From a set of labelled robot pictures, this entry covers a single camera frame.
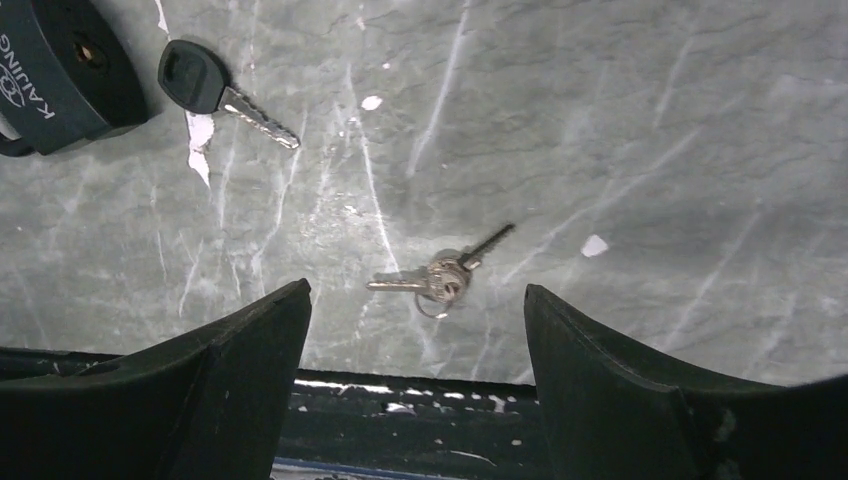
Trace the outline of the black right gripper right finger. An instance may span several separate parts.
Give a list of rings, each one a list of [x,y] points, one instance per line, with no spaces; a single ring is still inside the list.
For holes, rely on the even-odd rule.
[[[540,285],[528,349],[558,479],[843,479],[847,379],[721,374],[591,319]]]

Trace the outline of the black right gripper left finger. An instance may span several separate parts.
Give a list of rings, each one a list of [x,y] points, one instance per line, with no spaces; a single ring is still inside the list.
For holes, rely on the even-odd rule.
[[[5,479],[266,479],[309,328],[300,279],[128,355],[3,348]]]

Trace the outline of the black head key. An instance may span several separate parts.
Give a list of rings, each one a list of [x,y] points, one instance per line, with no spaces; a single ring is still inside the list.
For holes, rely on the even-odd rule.
[[[269,117],[232,85],[225,63],[203,45],[183,39],[169,41],[160,57],[157,81],[165,94],[188,112],[230,113],[288,149],[301,145],[291,129]]]

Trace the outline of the black padlock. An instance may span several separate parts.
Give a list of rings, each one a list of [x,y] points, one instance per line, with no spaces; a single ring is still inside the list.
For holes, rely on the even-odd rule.
[[[151,110],[138,74],[90,1],[1,4],[4,157],[49,155],[125,133]]]

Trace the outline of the silver key bunch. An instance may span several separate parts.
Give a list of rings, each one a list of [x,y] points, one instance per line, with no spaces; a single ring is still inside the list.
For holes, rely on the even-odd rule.
[[[366,288],[374,292],[402,292],[413,296],[416,311],[429,319],[446,318],[470,288],[474,271],[517,225],[508,222],[473,246],[445,250],[416,270],[376,275]]]

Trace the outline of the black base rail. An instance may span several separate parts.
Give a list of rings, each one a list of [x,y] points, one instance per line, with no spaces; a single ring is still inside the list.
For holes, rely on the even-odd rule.
[[[549,479],[530,386],[296,371],[270,475]]]

